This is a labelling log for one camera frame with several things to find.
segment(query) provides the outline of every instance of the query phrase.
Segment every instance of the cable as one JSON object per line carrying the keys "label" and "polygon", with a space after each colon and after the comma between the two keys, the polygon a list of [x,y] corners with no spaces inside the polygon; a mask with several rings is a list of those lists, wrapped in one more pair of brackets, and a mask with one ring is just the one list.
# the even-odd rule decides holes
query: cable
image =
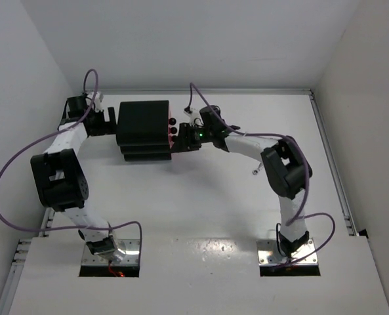
{"label": "cable", "polygon": [[330,233],[329,237],[319,247],[317,247],[312,253],[309,253],[309,254],[307,254],[301,258],[295,259],[293,261],[286,262],[284,264],[278,264],[277,266],[274,266],[274,269],[289,267],[289,266],[292,266],[296,263],[299,263],[300,261],[303,261],[304,259],[308,258],[309,256],[320,251],[324,246],[326,246],[331,241],[331,239],[334,236],[334,233],[336,232],[336,222],[334,221],[333,216],[331,216],[330,214],[328,214],[326,212],[317,212],[317,213],[312,213],[311,215],[305,215],[303,218],[309,219],[309,218],[318,217],[318,216],[326,216],[326,217],[329,217],[329,219],[331,220],[331,224],[333,225],[333,228],[331,229],[331,233]]}
{"label": "cable", "polygon": [[286,255],[285,254],[282,254],[281,253],[281,250],[280,250],[280,235],[279,235],[279,227],[281,226],[281,224],[280,223],[277,223],[276,224],[276,245],[277,245],[277,251],[279,252],[279,254],[280,254],[280,256],[282,256],[282,257],[286,257]]}
{"label": "cable", "polygon": [[306,257],[309,257],[310,255],[314,254],[314,253],[317,253],[320,249],[322,249],[324,246],[326,246],[328,244],[328,242],[331,240],[331,238],[333,238],[333,235],[335,233],[335,229],[336,229],[336,224],[335,224],[335,221],[334,221],[334,218],[328,214],[328,213],[325,213],[325,212],[320,212],[320,213],[313,213],[311,215],[305,215],[305,216],[302,216],[300,217],[300,214],[302,213],[302,211],[304,210],[304,207],[305,207],[305,203],[308,199],[308,194],[309,194],[309,188],[310,188],[310,174],[309,174],[309,168],[308,168],[308,162],[306,161],[306,158],[305,158],[305,155],[303,154],[302,150],[299,148],[298,144],[295,142],[295,141],[292,141],[292,139],[290,139],[289,137],[285,136],[285,135],[281,135],[281,134],[278,134],[278,133],[243,133],[241,131],[237,131],[235,130],[234,128],[232,128],[231,126],[229,126],[216,112],[215,110],[213,109],[213,107],[209,104],[209,102],[207,101],[207,99],[204,97],[204,95],[200,92],[200,90],[196,87],[196,85],[194,83],[190,83],[190,101],[188,103],[188,106],[184,109],[188,112],[190,112],[190,106],[192,104],[192,100],[193,100],[193,89],[195,89],[195,91],[197,92],[197,94],[200,96],[200,98],[204,101],[204,103],[206,104],[206,106],[208,108],[210,108],[210,110],[212,111],[213,115],[215,115],[215,117],[219,120],[219,122],[221,122],[223,124],[223,126],[225,126],[229,131],[237,134],[237,135],[241,135],[241,136],[245,136],[245,137],[278,137],[278,138],[282,138],[288,142],[290,142],[297,150],[298,150],[298,153],[300,155],[300,158],[302,159],[302,161],[304,162],[304,168],[305,168],[305,194],[304,194],[304,199],[302,201],[302,203],[300,204],[300,207],[298,209],[298,211],[296,212],[296,214],[290,218],[287,222],[286,222],[286,226],[290,226],[292,225],[292,223],[294,223],[296,220],[298,219],[308,219],[308,218],[312,218],[312,217],[316,217],[316,216],[319,216],[319,215],[324,215],[326,217],[329,217],[331,219],[331,222],[333,223],[333,229],[331,230],[331,234],[330,236],[325,240],[325,242],[322,243],[321,246],[319,246],[314,252],[300,258],[300,259],[296,259],[294,261],[291,261],[291,262],[288,262],[288,263],[285,263],[285,264],[279,264],[277,265],[276,267],[274,268],[279,268],[279,267],[283,267],[283,266],[291,266],[292,264],[295,264],[295,263],[298,263],[300,261],[302,261],[303,259],[305,259]]}
{"label": "cable", "polygon": [[110,274],[113,274],[115,277],[117,277],[117,274],[115,273],[115,271],[114,270],[112,270],[112,268],[111,268],[111,261],[109,261],[108,262],[108,272],[110,273]]}
{"label": "cable", "polygon": [[221,122],[229,131],[231,131],[237,135],[241,135],[241,136],[245,136],[245,137],[278,137],[278,138],[282,138],[282,139],[286,140],[287,142],[290,142],[298,150],[300,158],[304,162],[304,168],[305,168],[305,194],[304,194],[304,199],[303,199],[302,203],[300,204],[300,207],[299,207],[297,213],[286,222],[286,226],[292,225],[292,223],[295,222],[299,218],[300,214],[302,213],[302,211],[305,207],[305,203],[306,203],[306,200],[308,199],[309,187],[310,187],[310,174],[309,174],[308,162],[306,161],[305,155],[303,154],[302,150],[299,148],[298,144],[295,141],[292,141],[292,139],[290,139],[289,137],[287,137],[285,135],[281,135],[279,133],[243,133],[241,131],[235,130],[234,128],[229,126],[215,112],[213,107],[209,104],[209,102],[207,102],[207,99],[203,96],[203,94],[200,92],[200,90],[192,82],[190,83],[190,102],[188,103],[188,106],[185,108],[185,110],[190,110],[190,106],[191,106],[192,99],[193,99],[193,89],[195,89],[195,91],[200,96],[200,98],[204,101],[206,106],[211,109],[213,115],[215,115],[216,118],[219,120],[219,122]]}
{"label": "cable", "polygon": [[[61,133],[64,133],[66,131],[68,131],[69,129],[73,129],[74,127],[76,127],[77,125],[79,125],[81,122],[83,122],[85,120],[85,118],[88,116],[89,112],[91,111],[91,108],[94,106],[94,102],[95,102],[95,98],[96,98],[96,93],[98,92],[98,72],[96,72],[95,69],[90,69],[88,70],[88,72],[85,74],[85,78],[83,80],[83,91],[85,92],[86,90],[86,83],[87,83],[87,79],[88,79],[88,76],[89,74],[91,74],[91,72],[93,72],[94,76],[95,76],[95,85],[94,85],[94,95],[93,97],[91,98],[91,103],[88,105],[88,108],[87,110],[85,111],[85,113],[83,114],[83,116],[78,120],[76,121],[76,123],[74,123],[72,126],[70,126],[70,128],[68,129],[62,129],[60,131],[56,131],[54,133],[51,133],[47,136],[44,136],[40,139],[37,139],[35,140],[34,142],[30,143],[29,145],[23,147],[21,150],[17,151],[17,153],[15,153],[9,160],[8,162],[6,162],[6,164],[2,167],[2,169],[0,170],[0,180],[3,176],[3,174],[5,173],[5,171],[7,170],[7,168],[9,167],[10,164],[12,164],[12,162],[18,157],[20,156],[22,153],[24,153],[26,150],[28,150],[29,148],[35,146],[36,144],[39,144],[40,142],[44,141],[44,140],[47,140],[49,138],[52,138],[52,137],[55,137]],[[109,227],[109,228],[97,228],[97,227],[94,227],[94,226],[85,226],[85,225],[72,225],[72,226],[59,226],[57,228],[24,228],[22,226],[18,226],[18,225],[15,225],[13,223],[10,223],[0,212],[0,220],[6,224],[7,226],[9,226],[10,228],[13,228],[15,230],[18,230],[18,231],[23,231],[23,232],[31,232],[31,233],[40,233],[40,232],[48,232],[48,231],[59,231],[59,230],[71,230],[71,229],[78,229],[78,228],[86,228],[87,230],[96,230],[96,231],[110,231],[110,230],[117,230],[118,228],[123,228],[124,226],[128,226],[128,225],[132,225],[132,224],[137,224],[138,227],[139,227],[139,234],[140,234],[140,248],[139,248],[139,256],[138,256],[138,265],[140,267],[140,258],[142,256],[142,226],[140,225],[140,223],[138,221],[130,221],[130,222],[126,222],[126,223],[123,223],[123,224],[120,224],[120,225],[117,225],[117,226],[113,226],[113,227]]]}

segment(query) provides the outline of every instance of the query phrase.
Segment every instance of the robotic arm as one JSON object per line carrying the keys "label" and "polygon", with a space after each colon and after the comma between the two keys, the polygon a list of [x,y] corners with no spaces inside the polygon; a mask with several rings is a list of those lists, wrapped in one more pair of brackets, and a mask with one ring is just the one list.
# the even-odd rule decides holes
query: robotic arm
{"label": "robotic arm", "polygon": [[[78,226],[109,228],[108,221],[85,204],[89,189],[76,155],[87,137],[116,134],[115,112],[113,108],[108,108],[110,121],[104,121],[102,95],[98,93],[94,102],[96,107],[82,123],[70,129],[87,110],[87,99],[85,94],[68,99],[68,118],[63,119],[59,126],[59,130],[68,131],[58,135],[43,154],[33,156],[31,168],[39,199],[45,207],[52,207]],[[291,143],[294,139],[286,141],[235,135],[213,113],[220,117],[218,106],[205,107],[199,112],[189,108],[184,111],[190,117],[190,122],[181,123],[178,135],[172,136],[171,153],[196,151],[203,143],[212,142],[216,148],[243,154],[262,163],[270,186],[279,196],[280,248],[290,258],[309,239],[303,217],[288,224],[303,201],[305,185],[305,167],[296,146]],[[121,261],[125,256],[125,249],[118,246],[111,230],[82,228],[79,235],[93,255],[114,262]]]}
{"label": "robotic arm", "polygon": [[[220,116],[220,108],[212,106]],[[273,191],[279,196],[281,212],[280,248],[291,257],[309,240],[305,220],[298,218],[291,224],[289,219],[297,213],[304,198],[305,168],[295,146],[285,140],[241,136],[232,134],[212,113],[209,107],[199,112],[185,109],[189,123],[181,123],[179,133],[174,136],[172,152],[188,152],[201,148],[203,143],[212,142],[216,148],[253,158],[263,164]],[[312,169],[308,165],[310,177]]]}
{"label": "robotic arm", "polygon": [[[92,98],[92,95],[68,99],[69,118],[62,120],[58,128],[67,131],[59,134],[43,154],[31,158],[31,168],[39,199],[45,207],[52,207],[75,225],[108,229],[108,221],[91,209],[91,205],[85,204],[89,188],[76,155],[88,136],[115,133],[115,112],[113,108],[108,108],[110,121],[104,120],[102,94],[97,93],[95,108],[87,119],[70,129],[87,109],[88,98]],[[79,230],[79,235],[93,255],[100,255],[109,261],[120,261],[125,255],[112,231],[83,228]]]}

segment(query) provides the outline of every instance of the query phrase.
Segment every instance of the metal mounting plate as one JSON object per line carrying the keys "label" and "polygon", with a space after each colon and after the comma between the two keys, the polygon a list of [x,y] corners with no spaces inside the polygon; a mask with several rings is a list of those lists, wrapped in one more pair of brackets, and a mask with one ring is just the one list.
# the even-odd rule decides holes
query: metal mounting plate
{"label": "metal mounting plate", "polygon": [[[136,267],[138,266],[138,256],[140,249],[139,240],[117,240],[118,246],[125,249],[125,257],[120,263],[113,262],[112,266],[125,266]],[[108,266],[108,261],[99,257],[98,255],[92,255],[88,247],[85,245],[82,255],[81,266]]]}
{"label": "metal mounting plate", "polygon": [[[257,240],[258,264],[260,266],[276,266],[286,263],[286,257],[279,254],[276,240]],[[292,258],[298,259],[312,253],[315,250],[314,240],[310,239],[299,250],[292,254]],[[295,264],[296,266],[318,266],[317,254],[314,253]]]}

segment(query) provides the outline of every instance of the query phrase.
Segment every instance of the rectangular hole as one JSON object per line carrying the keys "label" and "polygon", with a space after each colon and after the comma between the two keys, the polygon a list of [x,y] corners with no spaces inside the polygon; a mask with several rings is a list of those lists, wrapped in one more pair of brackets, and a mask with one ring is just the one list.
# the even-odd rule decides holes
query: rectangular hole
{"label": "rectangular hole", "polygon": [[111,269],[117,274],[121,272],[123,277],[112,274],[108,266],[81,266],[79,277],[139,278],[138,267],[112,266]]}
{"label": "rectangular hole", "polygon": [[318,266],[292,266],[281,268],[260,266],[260,277],[303,277],[320,275]]}

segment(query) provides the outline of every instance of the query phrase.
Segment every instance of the white table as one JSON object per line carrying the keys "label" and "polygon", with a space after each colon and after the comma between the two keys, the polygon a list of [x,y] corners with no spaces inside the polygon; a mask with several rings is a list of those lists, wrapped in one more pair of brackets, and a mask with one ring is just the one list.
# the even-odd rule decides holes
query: white table
{"label": "white table", "polygon": [[[140,277],[78,277],[77,231],[51,232],[33,239],[10,314],[389,314],[367,240],[348,235],[309,96],[206,97],[244,131],[299,143],[314,170],[306,212],[328,212],[337,223],[318,253],[321,276],[260,277],[256,240],[275,236],[279,204],[265,172],[252,175],[257,162],[204,145],[171,162],[125,163],[115,137],[103,136],[87,139],[78,155],[88,203],[112,225],[141,222]],[[178,122],[187,120],[183,94],[108,95],[104,105],[163,99]],[[198,97],[194,106],[203,107]],[[56,215],[53,226],[64,224]],[[307,225],[316,245],[331,229],[323,217]],[[138,230],[117,235],[138,238]]]}

